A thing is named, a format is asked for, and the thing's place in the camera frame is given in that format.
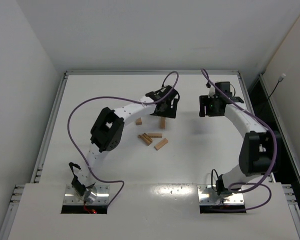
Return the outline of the small wood cube block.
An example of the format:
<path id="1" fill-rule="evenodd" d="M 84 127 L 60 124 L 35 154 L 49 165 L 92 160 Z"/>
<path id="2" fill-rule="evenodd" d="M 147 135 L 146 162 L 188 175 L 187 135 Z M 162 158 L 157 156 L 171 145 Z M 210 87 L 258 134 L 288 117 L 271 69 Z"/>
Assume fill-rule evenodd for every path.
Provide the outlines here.
<path id="1" fill-rule="evenodd" d="M 142 124 L 142 119 L 141 118 L 136 119 L 135 123 L 136 123 L 137 126 L 141 125 Z"/>

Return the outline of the long wood block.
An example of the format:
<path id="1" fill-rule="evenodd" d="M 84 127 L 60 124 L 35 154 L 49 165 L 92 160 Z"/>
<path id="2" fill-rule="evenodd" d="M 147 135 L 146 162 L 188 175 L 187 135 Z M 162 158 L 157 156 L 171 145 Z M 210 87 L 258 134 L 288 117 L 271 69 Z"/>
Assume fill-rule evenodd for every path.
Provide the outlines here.
<path id="1" fill-rule="evenodd" d="M 162 138 L 163 134 L 161 133 L 148 133 L 147 134 L 150 138 Z"/>
<path id="2" fill-rule="evenodd" d="M 165 127 L 166 127 L 166 118 L 161 117 L 161 119 L 160 119 L 160 128 L 165 129 Z"/>
<path id="3" fill-rule="evenodd" d="M 154 146 L 154 148 L 158 151 L 160 150 L 163 146 L 165 146 L 168 143 L 168 139 L 164 138 L 161 140 L 158 144 Z"/>

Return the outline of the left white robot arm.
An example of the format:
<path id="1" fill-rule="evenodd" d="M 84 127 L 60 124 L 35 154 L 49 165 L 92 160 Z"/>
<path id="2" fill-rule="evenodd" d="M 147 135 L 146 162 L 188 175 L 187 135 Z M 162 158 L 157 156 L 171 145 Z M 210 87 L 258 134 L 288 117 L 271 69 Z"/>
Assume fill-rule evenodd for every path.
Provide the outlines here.
<path id="1" fill-rule="evenodd" d="M 92 151 L 95 160 L 100 159 L 101 157 L 106 157 L 108 152 L 114 150 L 119 145 L 124 127 L 131 122 L 134 122 L 135 120 L 146 115 L 171 119 L 176 118 L 180 94 L 174 87 L 167 85 L 163 86 L 157 91 L 151 91 L 145 94 L 142 98 L 140 98 L 140 100 L 125 99 L 114 96 L 100 96 L 82 102 L 70 113 L 67 120 L 68 136 L 74 147 L 83 157 L 83 160 L 87 166 L 88 174 L 99 182 L 106 184 L 121 183 L 122 186 L 124 186 L 125 182 L 123 180 L 108 181 L 98 178 L 93 172 L 93 164 L 88 161 L 87 157 L 80 150 L 70 132 L 70 122 L 75 111 L 88 102 L 101 99 L 122 100 L 130 102 L 130 104 L 116 109 L 105 107 L 99 113 L 90 130 L 91 146 L 96 147 L 96 149 Z"/>

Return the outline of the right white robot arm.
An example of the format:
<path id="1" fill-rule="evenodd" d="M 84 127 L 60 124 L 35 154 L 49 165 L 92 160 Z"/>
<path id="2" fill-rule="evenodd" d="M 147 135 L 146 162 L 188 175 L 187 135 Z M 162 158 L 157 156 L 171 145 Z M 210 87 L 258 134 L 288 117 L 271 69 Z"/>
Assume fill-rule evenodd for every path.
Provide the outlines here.
<path id="1" fill-rule="evenodd" d="M 226 117 L 243 138 L 238 164 L 218 176 L 215 190 L 220 195 L 237 191 L 250 180 L 277 172 L 281 164 L 282 137 L 260 124 L 244 107 L 244 101 L 234 96 L 230 82 L 217 82 L 208 95 L 199 97 L 200 117 Z"/>

